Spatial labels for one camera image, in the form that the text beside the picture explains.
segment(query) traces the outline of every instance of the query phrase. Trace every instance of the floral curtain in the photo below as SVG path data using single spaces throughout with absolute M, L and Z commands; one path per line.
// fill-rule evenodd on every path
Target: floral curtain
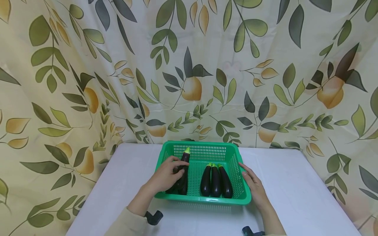
M 192 140 L 302 150 L 377 236 L 377 12 L 0 0 L 0 234 L 64 235 L 120 143 Z

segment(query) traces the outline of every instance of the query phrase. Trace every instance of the white table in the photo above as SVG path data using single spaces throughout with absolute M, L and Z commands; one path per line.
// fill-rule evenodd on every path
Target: white table
M 102 236 L 154 173 L 162 145 L 121 144 L 88 196 L 67 236 Z M 300 151 L 239 148 L 243 162 L 263 182 L 290 236 L 360 236 Z M 145 235 L 242 235 L 263 230 L 253 204 L 229 206 L 154 199 L 149 211 L 164 217 Z

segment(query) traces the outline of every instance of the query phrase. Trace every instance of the sleeve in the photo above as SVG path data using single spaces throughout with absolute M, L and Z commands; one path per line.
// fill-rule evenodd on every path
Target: sleeve
M 141 236 L 146 226 L 145 217 L 135 215 L 125 207 L 104 236 Z

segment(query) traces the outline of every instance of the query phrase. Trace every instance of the plastic basket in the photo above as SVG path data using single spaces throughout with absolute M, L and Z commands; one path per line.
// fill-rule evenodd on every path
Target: plastic basket
M 159 192 L 155 198 L 189 201 L 210 202 L 230 205 L 247 205 L 251 201 L 251 192 L 243 179 L 243 169 L 238 162 L 243 163 L 238 147 L 231 143 L 191 142 L 191 141 L 168 141 L 163 144 L 160 151 L 156 169 L 169 156 L 181 158 L 184 150 L 190 147 L 190 159 L 188 170 L 187 195 L 166 194 Z M 221 164 L 231 180 L 234 195 L 231 199 L 223 197 L 204 197 L 201 195 L 200 183 L 206 165 L 211 162 Z

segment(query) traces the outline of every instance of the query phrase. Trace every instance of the person's left hand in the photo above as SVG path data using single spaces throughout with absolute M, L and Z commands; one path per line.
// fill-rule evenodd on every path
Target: person's left hand
M 178 173 L 174 174 L 174 168 L 181 165 L 189 165 L 189 163 L 181 161 L 175 156 L 170 156 L 148 180 L 145 184 L 146 188 L 150 191 L 154 191 L 154 194 L 168 190 L 183 176 L 184 170 L 180 170 Z

